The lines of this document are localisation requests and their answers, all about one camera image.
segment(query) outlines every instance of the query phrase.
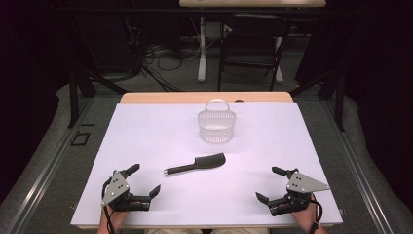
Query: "clear plastic basket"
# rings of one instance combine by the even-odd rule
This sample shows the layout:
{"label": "clear plastic basket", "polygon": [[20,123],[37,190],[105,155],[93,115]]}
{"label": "clear plastic basket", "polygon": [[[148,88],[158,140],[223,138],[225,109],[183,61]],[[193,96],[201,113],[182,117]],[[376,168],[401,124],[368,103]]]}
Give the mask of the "clear plastic basket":
{"label": "clear plastic basket", "polygon": [[221,99],[210,101],[206,109],[198,115],[200,135],[210,143],[223,143],[234,135],[236,114],[230,110],[230,105]]}

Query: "cord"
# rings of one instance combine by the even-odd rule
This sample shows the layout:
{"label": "cord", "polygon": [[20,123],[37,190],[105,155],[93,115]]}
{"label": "cord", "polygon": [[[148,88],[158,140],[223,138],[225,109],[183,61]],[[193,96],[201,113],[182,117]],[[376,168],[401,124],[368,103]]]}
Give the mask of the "cord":
{"label": "cord", "polygon": [[316,230],[319,228],[319,222],[321,221],[322,217],[322,205],[316,200],[316,196],[314,196],[314,199],[314,201],[311,200],[310,202],[316,204],[319,207],[319,213],[316,210],[316,221],[313,223],[313,226],[311,227],[310,234],[314,234]]}
{"label": "cord", "polygon": [[[108,180],[106,180],[106,182],[103,183],[102,194],[101,194],[102,199],[104,197],[106,187],[107,187],[107,185],[109,185],[111,180],[112,180],[112,177],[109,178]],[[104,214],[105,214],[106,219],[107,219],[107,231],[109,232],[109,234],[115,234],[115,229],[113,228],[112,221],[110,220],[110,217],[112,216],[113,212],[112,212],[112,214],[109,214],[107,206],[108,205],[103,207],[103,211],[104,211]]]}

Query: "robotic hand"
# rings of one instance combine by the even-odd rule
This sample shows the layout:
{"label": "robotic hand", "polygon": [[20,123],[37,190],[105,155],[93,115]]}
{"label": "robotic hand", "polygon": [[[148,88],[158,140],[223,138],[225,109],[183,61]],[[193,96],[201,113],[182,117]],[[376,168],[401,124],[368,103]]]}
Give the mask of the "robotic hand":
{"label": "robotic hand", "polygon": [[298,169],[283,170],[273,167],[272,170],[273,173],[286,176],[289,179],[286,186],[287,193],[282,198],[270,201],[268,197],[256,192],[257,199],[268,206],[272,216],[304,211],[310,203],[315,203],[319,206],[319,215],[310,232],[314,233],[319,227],[319,221],[322,216],[322,206],[319,202],[312,200],[312,194],[316,191],[328,190],[330,186],[300,174]]}
{"label": "robotic hand", "polygon": [[149,196],[134,196],[130,193],[126,178],[137,170],[139,165],[135,164],[126,170],[113,173],[113,176],[103,184],[102,207],[109,205],[114,212],[149,211],[151,200],[158,195],[161,185],[154,188]]}

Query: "silver metal plate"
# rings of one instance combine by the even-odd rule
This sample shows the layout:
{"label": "silver metal plate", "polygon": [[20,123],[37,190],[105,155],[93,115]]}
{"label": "silver metal plate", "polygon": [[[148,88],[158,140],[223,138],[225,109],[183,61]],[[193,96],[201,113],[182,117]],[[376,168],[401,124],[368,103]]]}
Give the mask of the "silver metal plate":
{"label": "silver metal plate", "polygon": [[328,184],[322,183],[300,173],[294,173],[286,189],[299,193],[317,192],[330,189]]}
{"label": "silver metal plate", "polygon": [[110,184],[107,186],[101,206],[106,206],[107,204],[118,198],[121,194],[128,191],[129,188],[130,186],[124,179],[124,177],[119,172],[115,172],[112,180],[110,181]]}

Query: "black spatula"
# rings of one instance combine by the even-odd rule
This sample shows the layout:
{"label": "black spatula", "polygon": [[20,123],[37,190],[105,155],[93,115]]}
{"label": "black spatula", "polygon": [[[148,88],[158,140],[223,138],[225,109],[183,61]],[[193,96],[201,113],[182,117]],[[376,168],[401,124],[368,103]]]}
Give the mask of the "black spatula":
{"label": "black spatula", "polygon": [[165,175],[182,173],[194,169],[212,169],[217,168],[225,163],[224,153],[213,154],[204,157],[195,158],[195,163],[191,165],[180,166],[176,168],[165,169]]}

